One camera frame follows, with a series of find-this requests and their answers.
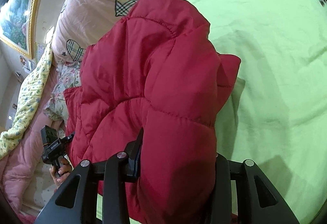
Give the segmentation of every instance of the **lime green blanket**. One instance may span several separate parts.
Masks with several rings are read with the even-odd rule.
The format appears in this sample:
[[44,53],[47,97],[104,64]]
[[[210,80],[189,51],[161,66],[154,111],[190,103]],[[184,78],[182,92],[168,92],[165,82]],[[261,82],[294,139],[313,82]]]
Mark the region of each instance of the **lime green blanket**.
[[187,0],[220,53],[242,59],[216,120],[217,150],[253,159],[302,224],[327,199],[327,6],[319,0]]

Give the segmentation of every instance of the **pink comforter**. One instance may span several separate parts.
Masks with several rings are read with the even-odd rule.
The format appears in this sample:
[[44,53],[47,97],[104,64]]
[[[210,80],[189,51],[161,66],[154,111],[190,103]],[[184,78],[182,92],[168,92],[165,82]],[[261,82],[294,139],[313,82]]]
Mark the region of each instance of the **pink comforter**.
[[23,194],[42,155],[43,144],[40,131],[45,125],[58,128],[61,123],[52,122],[42,112],[56,82],[57,71],[55,67],[51,67],[39,107],[22,141],[8,156],[0,160],[0,187],[11,207],[17,212],[21,209]]

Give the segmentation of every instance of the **red jacket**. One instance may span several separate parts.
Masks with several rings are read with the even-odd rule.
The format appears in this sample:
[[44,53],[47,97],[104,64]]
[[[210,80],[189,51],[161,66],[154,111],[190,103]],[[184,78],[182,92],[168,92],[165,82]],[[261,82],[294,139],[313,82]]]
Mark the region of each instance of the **red jacket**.
[[82,86],[65,92],[73,166],[108,159],[144,128],[141,177],[126,184],[143,224],[198,223],[213,189],[216,114],[240,59],[215,51],[209,26],[187,1],[139,0],[88,47]]

